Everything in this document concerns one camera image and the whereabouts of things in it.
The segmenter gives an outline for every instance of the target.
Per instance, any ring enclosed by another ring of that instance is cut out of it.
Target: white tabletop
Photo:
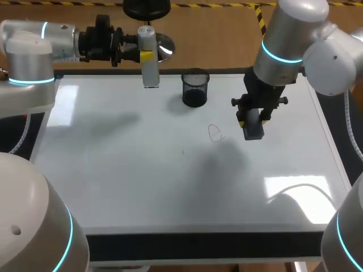
[[[231,106],[244,92],[212,75],[192,109],[180,75],[66,76],[32,161],[86,234],[324,230],[350,184],[315,92],[299,75],[259,141]]]

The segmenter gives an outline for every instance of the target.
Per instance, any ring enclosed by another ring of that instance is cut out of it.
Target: round base
[[[183,93],[184,104],[192,108],[203,106],[206,100],[206,93],[200,89],[192,89]]]

